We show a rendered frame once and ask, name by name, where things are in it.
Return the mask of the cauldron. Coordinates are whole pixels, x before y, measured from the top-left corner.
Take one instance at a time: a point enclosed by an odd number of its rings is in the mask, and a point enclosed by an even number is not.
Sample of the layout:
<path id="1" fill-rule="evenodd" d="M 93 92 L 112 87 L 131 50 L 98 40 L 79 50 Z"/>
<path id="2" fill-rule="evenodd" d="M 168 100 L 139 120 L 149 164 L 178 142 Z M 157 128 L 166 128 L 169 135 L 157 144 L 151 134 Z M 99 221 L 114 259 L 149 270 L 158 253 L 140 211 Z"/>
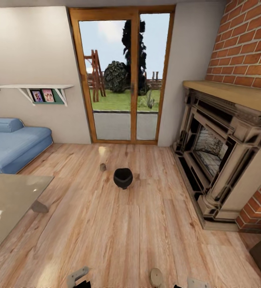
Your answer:
<path id="1" fill-rule="evenodd" d="M 118 187 L 127 189 L 133 180 L 132 172 L 128 168 L 118 168 L 114 173 L 114 182 Z"/>

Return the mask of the pillar candle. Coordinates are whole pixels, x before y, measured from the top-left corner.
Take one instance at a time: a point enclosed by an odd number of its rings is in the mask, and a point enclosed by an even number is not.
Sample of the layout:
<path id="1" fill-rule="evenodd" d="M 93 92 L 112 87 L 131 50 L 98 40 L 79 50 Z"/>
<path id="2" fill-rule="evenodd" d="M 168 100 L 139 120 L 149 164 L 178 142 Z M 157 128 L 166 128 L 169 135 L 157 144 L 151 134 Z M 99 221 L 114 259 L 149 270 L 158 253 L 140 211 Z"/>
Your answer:
<path id="1" fill-rule="evenodd" d="M 159 288 L 163 282 L 163 275 L 158 268 L 153 268 L 149 277 L 150 284 L 153 288 Z"/>
<path id="2" fill-rule="evenodd" d="M 101 172 L 106 171 L 106 166 L 105 166 L 105 164 L 101 164 L 101 165 L 100 165 L 100 171 L 101 171 Z"/>

